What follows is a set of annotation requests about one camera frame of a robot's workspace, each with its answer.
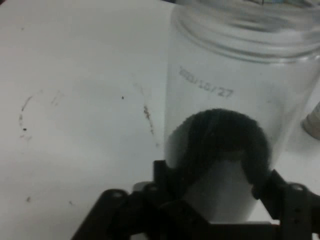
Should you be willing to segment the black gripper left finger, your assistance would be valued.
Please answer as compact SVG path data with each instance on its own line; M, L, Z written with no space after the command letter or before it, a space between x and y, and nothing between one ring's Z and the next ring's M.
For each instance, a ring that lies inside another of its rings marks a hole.
M141 190L104 191L75 234L74 240L129 240L135 234L150 240L206 239L210 225L184 200L168 192L166 163L153 162L153 181Z

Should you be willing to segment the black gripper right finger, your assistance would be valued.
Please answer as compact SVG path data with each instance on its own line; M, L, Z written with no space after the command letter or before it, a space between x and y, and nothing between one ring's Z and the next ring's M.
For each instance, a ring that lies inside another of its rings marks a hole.
M269 216L278 220L273 225L275 240L311 240L320 236L320 196L305 185L284 180L272 170L251 193L260 200Z

